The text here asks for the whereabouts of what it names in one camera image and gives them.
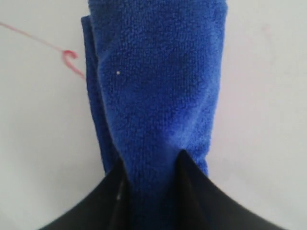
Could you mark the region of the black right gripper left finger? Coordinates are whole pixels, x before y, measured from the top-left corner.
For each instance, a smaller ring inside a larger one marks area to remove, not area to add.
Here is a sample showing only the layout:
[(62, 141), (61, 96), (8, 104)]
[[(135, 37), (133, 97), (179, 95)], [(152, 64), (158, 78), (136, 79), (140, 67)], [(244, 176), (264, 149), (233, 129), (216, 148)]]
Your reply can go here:
[(129, 188), (122, 160), (74, 208), (43, 227), (44, 230), (127, 230)]

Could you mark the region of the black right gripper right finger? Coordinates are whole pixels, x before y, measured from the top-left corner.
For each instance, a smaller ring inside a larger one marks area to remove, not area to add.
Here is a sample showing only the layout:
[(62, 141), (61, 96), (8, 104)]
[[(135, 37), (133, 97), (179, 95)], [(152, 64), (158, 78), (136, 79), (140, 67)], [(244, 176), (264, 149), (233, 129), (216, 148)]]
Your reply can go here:
[(287, 230), (219, 188), (185, 149), (174, 150), (177, 230)]

